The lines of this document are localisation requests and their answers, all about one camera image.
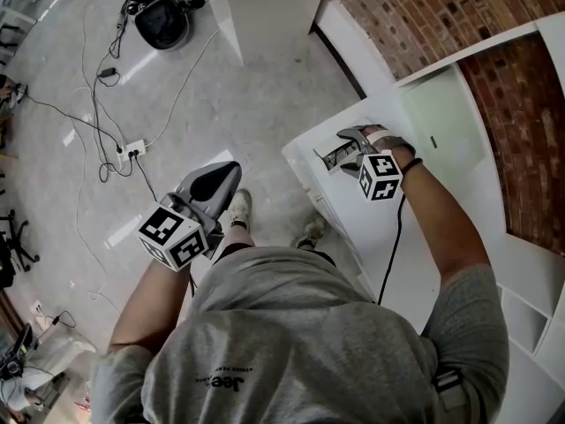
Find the person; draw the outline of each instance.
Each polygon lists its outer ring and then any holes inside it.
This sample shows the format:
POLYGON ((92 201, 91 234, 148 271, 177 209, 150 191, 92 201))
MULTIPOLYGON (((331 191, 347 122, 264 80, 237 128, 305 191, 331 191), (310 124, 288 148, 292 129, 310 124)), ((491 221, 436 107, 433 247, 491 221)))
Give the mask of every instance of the person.
POLYGON ((26 357, 20 377, 0 381, 0 400, 21 422, 21 411, 26 407, 33 405, 38 410, 43 407, 35 391, 63 373, 84 351, 96 352, 96 349, 77 332, 61 327, 53 329, 26 357))
MULTIPOLYGON (((402 169, 414 164, 407 148, 392 152, 402 169)), ((492 421, 509 340, 486 250, 423 164, 402 189, 441 276, 422 335, 315 251, 321 217, 294 248, 255 247, 239 191, 221 259, 178 328, 190 269, 149 265, 94 370, 93 423, 492 421)))
POLYGON ((10 77, 0 74, 0 101, 8 102, 13 109, 26 95, 27 86, 16 83, 10 77))

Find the wristband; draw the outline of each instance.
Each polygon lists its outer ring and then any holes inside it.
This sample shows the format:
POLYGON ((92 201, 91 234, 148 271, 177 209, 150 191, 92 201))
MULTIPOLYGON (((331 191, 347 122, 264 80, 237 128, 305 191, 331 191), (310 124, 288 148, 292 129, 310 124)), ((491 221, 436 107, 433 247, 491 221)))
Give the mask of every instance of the wristband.
POLYGON ((403 178, 408 174, 408 171, 410 171, 416 165, 420 165, 422 162, 423 162, 423 160, 419 157, 411 160, 410 163, 408 163, 404 168, 402 168, 401 172, 403 174, 403 178))

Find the gray floor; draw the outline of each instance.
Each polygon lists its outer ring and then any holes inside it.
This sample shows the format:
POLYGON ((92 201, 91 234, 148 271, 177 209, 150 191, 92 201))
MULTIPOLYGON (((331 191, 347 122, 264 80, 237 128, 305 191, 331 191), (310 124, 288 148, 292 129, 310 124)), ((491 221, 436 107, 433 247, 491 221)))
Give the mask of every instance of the gray floor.
MULTIPOLYGON (((54 0, 41 0, 42 14, 54 0)), ((116 32, 124 0, 58 0, 29 33, 6 69, 29 85, 30 95, 80 117, 92 106, 81 72, 83 11, 87 45, 85 67, 92 81, 97 65, 116 32)), ((128 142, 151 140, 162 128, 190 66, 216 30, 207 5, 194 14, 193 37, 184 48, 152 55, 129 26, 115 66, 126 83, 98 87, 100 101, 120 125, 128 142)), ((281 155, 281 148, 300 133, 358 100, 335 60, 315 35, 299 54, 280 56, 242 67, 230 45, 218 34, 188 79, 164 135, 141 159, 158 196, 172 190, 187 173, 228 149, 244 169, 243 185, 254 199, 252 234, 258 245, 287 246, 297 236, 312 206, 281 155)), ((103 128, 117 134, 105 117, 103 128)), ((143 214, 152 201, 140 171, 131 178, 113 175, 98 180, 98 155, 93 131, 79 132, 87 144, 86 182, 79 202, 79 227, 108 272, 106 278, 75 232, 74 212, 82 176, 82 146, 77 137, 65 146, 71 123, 54 110, 25 100, 15 112, 4 161, 2 206, 14 207, 29 220, 26 246, 41 256, 29 273, 19 273, 7 292, 22 316, 39 299, 50 313, 68 309, 78 329, 99 349, 107 344, 117 310, 103 297, 92 301, 88 291, 102 293, 121 309, 148 264, 139 242, 130 236, 108 249, 104 241, 143 214)), ((106 144, 114 157, 111 143, 106 144)), ((338 267, 354 274, 357 267, 335 233, 320 245, 338 267)), ((197 282, 205 273, 195 266, 197 282)))

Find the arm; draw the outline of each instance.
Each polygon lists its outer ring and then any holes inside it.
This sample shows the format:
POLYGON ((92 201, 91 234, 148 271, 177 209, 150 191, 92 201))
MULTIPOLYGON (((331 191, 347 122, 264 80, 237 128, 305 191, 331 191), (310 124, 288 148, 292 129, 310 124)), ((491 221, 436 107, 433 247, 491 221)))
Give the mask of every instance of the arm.
POLYGON ((108 351, 140 345, 158 353, 177 326, 189 277, 190 265, 176 273, 152 261, 117 321, 108 351))
MULTIPOLYGON (((376 130, 365 129, 365 136, 376 130)), ((379 143, 386 146, 386 139, 378 140, 379 143)), ((393 155, 400 168, 414 158, 406 148, 393 149, 393 155)), ((442 284, 466 267, 490 263, 471 219, 423 164, 410 170, 402 188, 424 232, 442 284)))

